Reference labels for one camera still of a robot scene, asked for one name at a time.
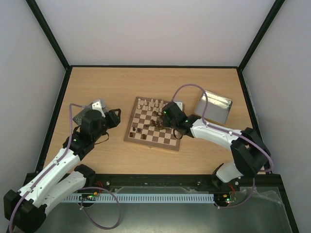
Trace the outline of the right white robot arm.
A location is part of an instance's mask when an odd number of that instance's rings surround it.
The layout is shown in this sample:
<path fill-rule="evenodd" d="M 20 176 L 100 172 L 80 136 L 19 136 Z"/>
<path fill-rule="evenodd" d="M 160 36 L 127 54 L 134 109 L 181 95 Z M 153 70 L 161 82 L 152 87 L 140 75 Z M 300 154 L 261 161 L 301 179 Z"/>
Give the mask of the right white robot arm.
<path fill-rule="evenodd" d="M 256 177 L 261 168 L 271 162 L 267 147 L 252 128 L 239 131 L 210 123 L 197 115 L 187 116 L 174 101 L 160 112 L 164 127 L 172 128 L 181 136 L 204 139 L 231 151 L 233 161 L 221 164 L 214 171 L 212 185 L 217 190 L 223 190 L 235 178 Z"/>

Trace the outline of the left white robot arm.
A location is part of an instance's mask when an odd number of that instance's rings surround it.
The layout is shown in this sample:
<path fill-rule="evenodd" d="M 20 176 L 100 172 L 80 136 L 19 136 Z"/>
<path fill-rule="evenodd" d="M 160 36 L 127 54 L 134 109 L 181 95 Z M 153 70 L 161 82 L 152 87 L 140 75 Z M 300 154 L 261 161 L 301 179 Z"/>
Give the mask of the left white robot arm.
<path fill-rule="evenodd" d="M 70 127 L 53 160 L 18 191 L 9 190 L 4 198 L 4 215 L 10 221 L 8 231 L 17 227 L 24 233 L 36 232 L 47 215 L 65 197 L 79 190 L 102 190 L 95 185 L 96 173 L 81 161 L 100 137 L 121 122 L 121 110 L 103 111 L 100 107 L 83 109 L 81 122 Z"/>

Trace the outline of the dark king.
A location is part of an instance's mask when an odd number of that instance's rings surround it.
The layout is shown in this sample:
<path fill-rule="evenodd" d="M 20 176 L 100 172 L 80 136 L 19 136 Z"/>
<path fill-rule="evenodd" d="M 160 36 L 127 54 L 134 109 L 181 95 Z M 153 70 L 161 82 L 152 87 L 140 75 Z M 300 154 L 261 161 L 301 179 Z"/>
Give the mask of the dark king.
<path fill-rule="evenodd" d="M 155 127 L 156 123 L 145 124 L 144 128 Z"/>

